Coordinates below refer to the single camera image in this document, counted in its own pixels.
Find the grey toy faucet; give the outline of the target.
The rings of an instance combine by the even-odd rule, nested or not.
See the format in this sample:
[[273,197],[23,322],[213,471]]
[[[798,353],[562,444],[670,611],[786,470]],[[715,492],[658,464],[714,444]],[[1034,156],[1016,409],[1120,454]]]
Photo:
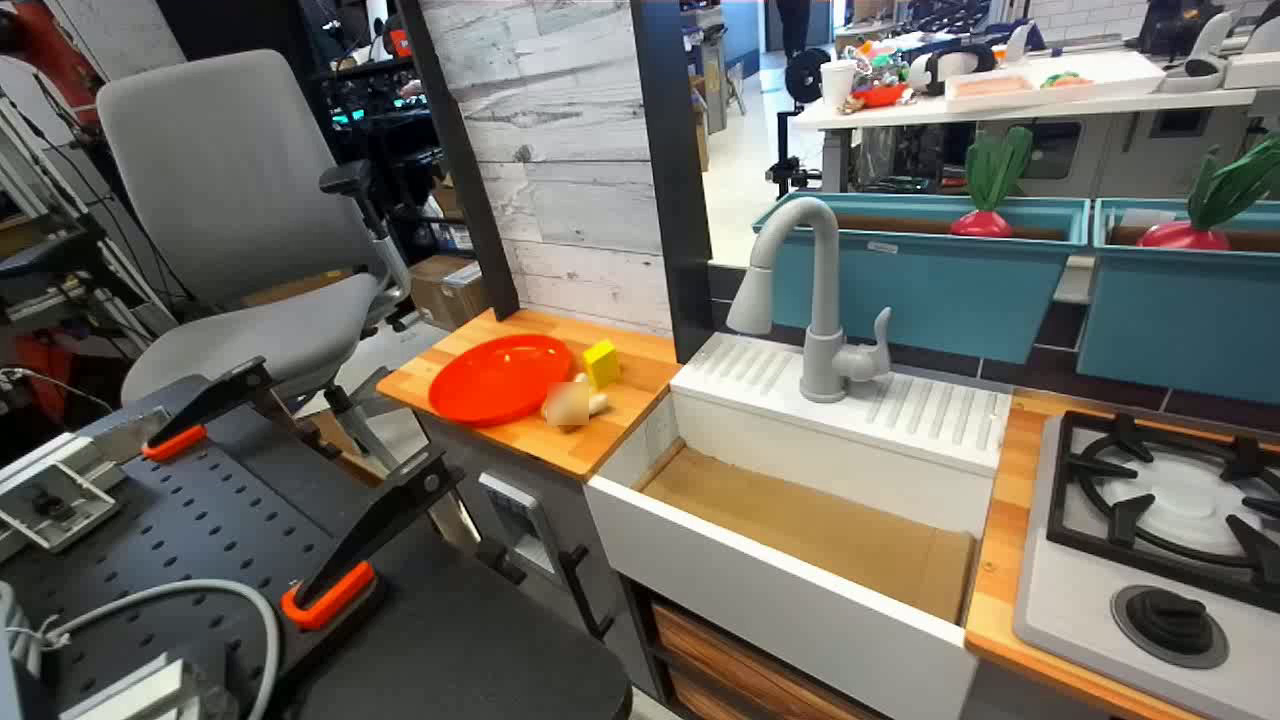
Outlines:
[[799,397],[814,406],[835,406],[853,387],[886,383],[894,378],[894,349],[888,349],[894,312],[888,307],[877,312],[867,343],[853,343],[845,338],[842,224],[826,200],[791,197],[760,224],[757,250],[749,255],[749,271],[728,307],[728,330],[749,338],[774,334],[777,254],[799,227],[814,232],[814,315],[806,330]]

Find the cream toy food piece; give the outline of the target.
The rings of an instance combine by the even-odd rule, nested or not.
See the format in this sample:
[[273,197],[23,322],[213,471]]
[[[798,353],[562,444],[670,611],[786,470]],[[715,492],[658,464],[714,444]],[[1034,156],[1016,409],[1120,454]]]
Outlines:
[[553,428],[571,431],[571,428],[588,425],[594,418],[599,418],[605,409],[608,409],[608,394],[594,378],[575,378],[571,383],[553,394],[553,401],[539,409],[539,418]]

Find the cardboard box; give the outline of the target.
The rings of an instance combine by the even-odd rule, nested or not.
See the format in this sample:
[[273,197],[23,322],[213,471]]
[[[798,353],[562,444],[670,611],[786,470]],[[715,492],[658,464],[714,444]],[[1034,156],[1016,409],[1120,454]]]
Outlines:
[[437,330],[459,330],[490,307],[483,271],[469,255],[427,255],[414,268],[414,299]]

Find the white toy sink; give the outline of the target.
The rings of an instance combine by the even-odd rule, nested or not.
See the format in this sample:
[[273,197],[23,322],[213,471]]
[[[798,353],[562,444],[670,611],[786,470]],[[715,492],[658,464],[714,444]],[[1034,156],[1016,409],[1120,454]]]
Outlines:
[[588,479],[608,563],[894,720],[960,720],[972,554],[1012,397],[900,374],[814,406],[714,338]]

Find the left teal planter box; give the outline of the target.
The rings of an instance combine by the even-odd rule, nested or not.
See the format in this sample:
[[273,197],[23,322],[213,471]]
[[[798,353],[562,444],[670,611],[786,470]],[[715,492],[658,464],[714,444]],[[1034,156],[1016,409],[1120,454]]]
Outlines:
[[849,338],[867,338],[888,307],[894,343],[1023,363],[1090,245],[1090,203],[1016,197],[1001,209],[1003,235],[955,235],[964,214],[964,197],[791,194],[757,221],[728,330],[810,330],[814,294],[830,284]]

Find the teal planter box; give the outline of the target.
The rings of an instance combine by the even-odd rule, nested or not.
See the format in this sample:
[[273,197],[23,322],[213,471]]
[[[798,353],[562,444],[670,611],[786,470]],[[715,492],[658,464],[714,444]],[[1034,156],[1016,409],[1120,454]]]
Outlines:
[[1090,245],[1090,203],[1016,197],[1001,209],[1003,235],[955,235],[964,214],[964,197],[791,194],[757,221],[728,330],[810,330],[814,294],[830,284],[849,338],[867,338],[888,307],[894,343],[1023,363]]
[[1077,370],[1178,394],[1280,401],[1280,203],[1259,200],[1221,227],[1224,254],[1139,250],[1171,197],[1093,203],[1093,299]]

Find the grey office chair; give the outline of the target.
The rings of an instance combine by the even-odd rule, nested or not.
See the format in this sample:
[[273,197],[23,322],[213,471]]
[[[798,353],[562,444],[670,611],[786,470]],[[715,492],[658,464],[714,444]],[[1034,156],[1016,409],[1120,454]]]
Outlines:
[[197,306],[132,360],[124,406],[249,360],[309,406],[407,295],[401,254],[326,190],[337,156],[282,51],[119,75],[98,110],[143,235]]

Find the toy radish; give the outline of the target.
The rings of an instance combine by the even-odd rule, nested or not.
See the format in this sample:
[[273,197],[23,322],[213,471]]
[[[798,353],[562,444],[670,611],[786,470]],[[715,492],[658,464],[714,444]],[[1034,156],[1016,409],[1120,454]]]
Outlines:
[[1001,138],[978,138],[964,151],[968,214],[954,221],[955,235],[1008,235],[1012,224],[1001,216],[1034,160],[1034,134],[1008,129]]
[[1280,138],[1257,141],[1238,160],[1210,156],[1178,221],[1139,232],[1139,250],[1224,254],[1221,224],[1259,203],[1280,184]]

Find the white background table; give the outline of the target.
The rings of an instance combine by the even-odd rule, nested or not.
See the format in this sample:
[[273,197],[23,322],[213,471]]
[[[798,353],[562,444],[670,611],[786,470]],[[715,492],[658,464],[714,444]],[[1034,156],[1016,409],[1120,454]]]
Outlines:
[[1064,178],[1029,178],[1046,197],[1179,197],[1210,151],[1238,156],[1268,102],[1280,95],[1280,56],[1221,60],[1210,75],[1165,74],[1139,51],[1041,56],[954,80],[940,95],[894,110],[810,110],[806,129],[830,144],[895,129],[1074,123]]

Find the grey toy stove top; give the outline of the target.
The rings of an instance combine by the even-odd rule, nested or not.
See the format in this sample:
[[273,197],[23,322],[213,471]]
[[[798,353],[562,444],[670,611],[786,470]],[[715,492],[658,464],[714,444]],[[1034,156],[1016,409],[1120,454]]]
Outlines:
[[[1280,720],[1280,609],[1257,609],[1221,593],[1101,559],[1049,536],[1052,419],[1046,428],[1035,508],[1023,547],[1016,631],[1046,651],[1165,697],[1213,720]],[[1133,583],[1201,602],[1230,638],[1221,667],[1178,667],[1139,651],[1112,619],[1112,597]]]

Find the right teal planter box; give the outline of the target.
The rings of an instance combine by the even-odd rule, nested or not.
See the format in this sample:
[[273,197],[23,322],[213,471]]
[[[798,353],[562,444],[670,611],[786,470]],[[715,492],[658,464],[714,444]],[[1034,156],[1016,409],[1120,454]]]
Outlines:
[[1093,299],[1077,370],[1178,394],[1280,401],[1280,203],[1259,200],[1221,227],[1224,254],[1139,250],[1171,197],[1093,203]]

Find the black stove knob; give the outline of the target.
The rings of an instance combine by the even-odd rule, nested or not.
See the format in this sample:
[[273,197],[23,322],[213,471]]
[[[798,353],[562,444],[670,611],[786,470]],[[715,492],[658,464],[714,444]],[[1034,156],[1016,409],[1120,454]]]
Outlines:
[[1112,597],[1116,629],[1147,657],[1178,667],[1221,667],[1230,638],[1213,611],[1179,593],[1133,583]]

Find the right toy radish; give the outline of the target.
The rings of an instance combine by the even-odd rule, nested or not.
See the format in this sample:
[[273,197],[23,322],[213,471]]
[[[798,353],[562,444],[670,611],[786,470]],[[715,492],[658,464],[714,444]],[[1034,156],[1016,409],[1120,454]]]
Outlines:
[[1257,141],[1238,160],[1210,156],[1178,221],[1139,232],[1139,250],[1224,254],[1221,224],[1259,203],[1280,184],[1280,138]]

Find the black vertical post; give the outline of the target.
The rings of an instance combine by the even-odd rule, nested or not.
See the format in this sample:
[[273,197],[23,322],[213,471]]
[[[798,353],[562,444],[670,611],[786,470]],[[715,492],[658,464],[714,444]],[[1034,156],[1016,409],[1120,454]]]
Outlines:
[[633,0],[677,360],[709,341],[709,214],[677,0]]

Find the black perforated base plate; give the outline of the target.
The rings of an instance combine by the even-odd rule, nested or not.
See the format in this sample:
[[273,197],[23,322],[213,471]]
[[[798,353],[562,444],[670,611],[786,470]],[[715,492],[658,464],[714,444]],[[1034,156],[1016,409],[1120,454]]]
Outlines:
[[[350,492],[321,479],[321,456],[287,459],[284,435],[263,435],[270,471],[253,471],[226,442],[204,442],[172,464],[135,456],[135,428],[69,435],[49,471],[23,471],[5,514],[54,532],[56,547],[7,546],[0,575],[29,629],[76,619],[107,602],[172,579],[238,579],[282,603],[309,579],[354,515],[327,515],[318,498]],[[263,619],[238,593],[175,593],[76,629],[39,657],[39,697],[71,710],[139,666],[197,657],[222,666],[218,683],[253,710],[263,677]]]

